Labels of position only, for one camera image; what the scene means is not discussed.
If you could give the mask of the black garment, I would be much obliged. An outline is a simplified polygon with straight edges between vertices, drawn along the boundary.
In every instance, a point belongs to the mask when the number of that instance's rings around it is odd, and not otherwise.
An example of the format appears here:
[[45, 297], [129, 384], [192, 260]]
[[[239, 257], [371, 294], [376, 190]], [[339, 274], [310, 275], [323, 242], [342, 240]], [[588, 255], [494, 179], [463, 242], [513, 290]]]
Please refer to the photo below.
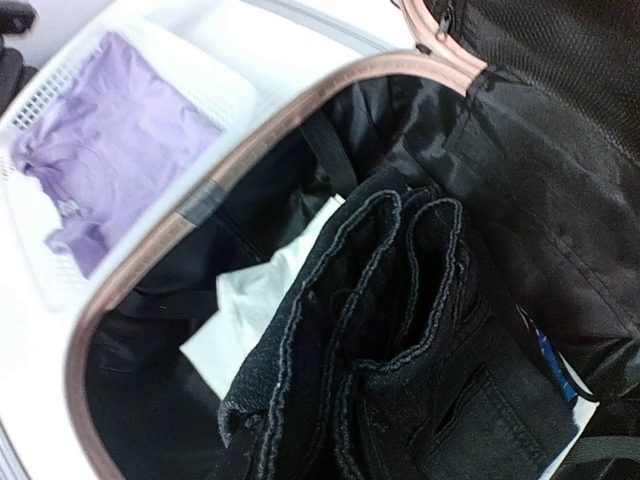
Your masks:
[[393, 168], [325, 224], [219, 423], [219, 479], [537, 479], [578, 431], [461, 204]]

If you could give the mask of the purple shirt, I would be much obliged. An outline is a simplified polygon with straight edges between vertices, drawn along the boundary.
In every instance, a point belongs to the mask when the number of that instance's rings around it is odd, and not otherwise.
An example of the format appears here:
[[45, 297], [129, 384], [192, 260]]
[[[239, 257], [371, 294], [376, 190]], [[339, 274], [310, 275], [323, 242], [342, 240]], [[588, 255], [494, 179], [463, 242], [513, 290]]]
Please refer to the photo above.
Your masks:
[[108, 33], [10, 157], [61, 217], [47, 246], [71, 254], [89, 276], [220, 134], [121, 35]]

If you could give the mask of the white perforated plastic basket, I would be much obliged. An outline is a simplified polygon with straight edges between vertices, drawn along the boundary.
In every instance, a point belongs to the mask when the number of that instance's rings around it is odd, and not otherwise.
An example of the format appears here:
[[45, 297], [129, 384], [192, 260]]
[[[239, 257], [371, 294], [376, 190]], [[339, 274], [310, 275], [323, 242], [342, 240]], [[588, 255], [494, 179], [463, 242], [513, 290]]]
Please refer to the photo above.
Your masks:
[[1, 188], [45, 306], [61, 311], [189, 168], [248, 122], [255, 88], [144, 19], [102, 21], [1, 124]]

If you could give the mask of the beige hard-shell suitcase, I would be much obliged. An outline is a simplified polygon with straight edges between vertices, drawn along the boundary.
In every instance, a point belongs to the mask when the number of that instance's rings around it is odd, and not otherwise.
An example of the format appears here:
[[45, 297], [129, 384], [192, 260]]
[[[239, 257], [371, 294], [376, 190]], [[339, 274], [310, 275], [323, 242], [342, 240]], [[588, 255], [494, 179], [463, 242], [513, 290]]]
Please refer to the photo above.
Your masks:
[[461, 204], [573, 403], [577, 434], [537, 479], [638, 477], [638, 3], [400, 9], [413, 50], [354, 62], [261, 124], [85, 308], [66, 387], [98, 478], [219, 479], [226, 396], [180, 350], [218, 310], [217, 277], [389, 168]]

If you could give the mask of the black pink drawer organizer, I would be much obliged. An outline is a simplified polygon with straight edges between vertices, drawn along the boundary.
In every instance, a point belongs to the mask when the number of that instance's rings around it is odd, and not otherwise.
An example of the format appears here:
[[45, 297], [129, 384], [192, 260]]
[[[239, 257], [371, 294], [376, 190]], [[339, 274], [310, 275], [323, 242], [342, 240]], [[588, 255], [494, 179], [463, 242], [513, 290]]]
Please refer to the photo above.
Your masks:
[[19, 91], [24, 57], [5, 45], [7, 36], [28, 33], [37, 19], [36, 9], [24, 1], [1, 2], [1, 113], [4, 113]]

